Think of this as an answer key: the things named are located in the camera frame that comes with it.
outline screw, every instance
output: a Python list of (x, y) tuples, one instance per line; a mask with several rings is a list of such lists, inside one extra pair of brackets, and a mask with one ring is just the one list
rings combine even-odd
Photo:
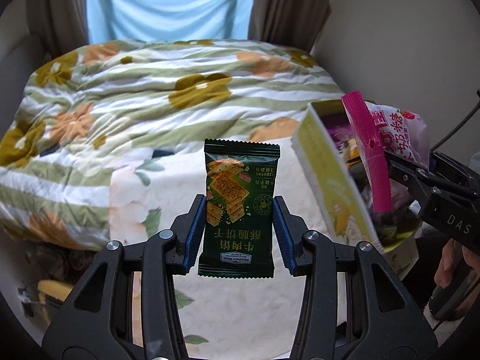
[(320, 238), (320, 233), (316, 230), (309, 230), (305, 232), (305, 238), (310, 240), (318, 239)]
[(109, 251), (116, 251), (120, 246), (120, 242), (118, 241), (110, 241), (107, 245), (106, 245), (106, 248), (109, 250)]
[(371, 244), (369, 242), (366, 242), (366, 241), (360, 242), (359, 247), (363, 251), (371, 251), (371, 248), (372, 248)]
[(160, 236), (160, 238), (163, 238), (163, 239), (169, 239), (169, 238), (172, 238), (173, 236), (173, 231), (171, 230), (162, 230), (160, 231), (160, 233), (158, 233), (158, 235)]

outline brown curtain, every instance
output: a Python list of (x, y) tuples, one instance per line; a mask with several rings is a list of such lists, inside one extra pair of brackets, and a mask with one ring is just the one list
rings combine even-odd
[(254, 0), (248, 38), (310, 52), (330, 0)]
[(26, 0), (30, 32), (53, 57), (88, 43), (86, 0)]

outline finger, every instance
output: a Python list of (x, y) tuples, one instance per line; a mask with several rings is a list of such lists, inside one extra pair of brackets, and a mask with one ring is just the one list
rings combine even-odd
[(462, 248), (462, 252), (465, 262), (480, 274), (480, 256), (472, 252), (470, 249), (467, 249), (465, 246)]
[(453, 239), (449, 240), (442, 249), (441, 264), (443, 265), (443, 269), (445, 271), (449, 271), (452, 268), (455, 261), (455, 252), (453, 249), (453, 242), (454, 242)]
[(451, 270), (446, 271), (443, 268), (443, 264), (440, 262), (440, 265), (438, 266), (438, 269), (435, 273), (435, 278), (434, 278), (435, 283), (438, 286), (445, 288), (450, 285), (450, 283), (452, 282), (452, 278), (453, 278), (452, 271)]

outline blanket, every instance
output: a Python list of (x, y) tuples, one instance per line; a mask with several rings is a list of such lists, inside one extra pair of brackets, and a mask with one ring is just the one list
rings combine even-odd
[(247, 140), (341, 95), (311, 56), (267, 43), (81, 47), (28, 80), (0, 143), (0, 223), (15, 239), (70, 249), (100, 250), (112, 233), (143, 239), (165, 212), (154, 198), (168, 193), (153, 187), (159, 158), (201, 150), (205, 138)]

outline green snack packet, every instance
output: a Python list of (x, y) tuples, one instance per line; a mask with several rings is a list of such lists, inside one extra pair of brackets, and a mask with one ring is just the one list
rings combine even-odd
[(280, 146), (206, 139), (207, 208), (198, 274), (273, 278), (272, 198)]

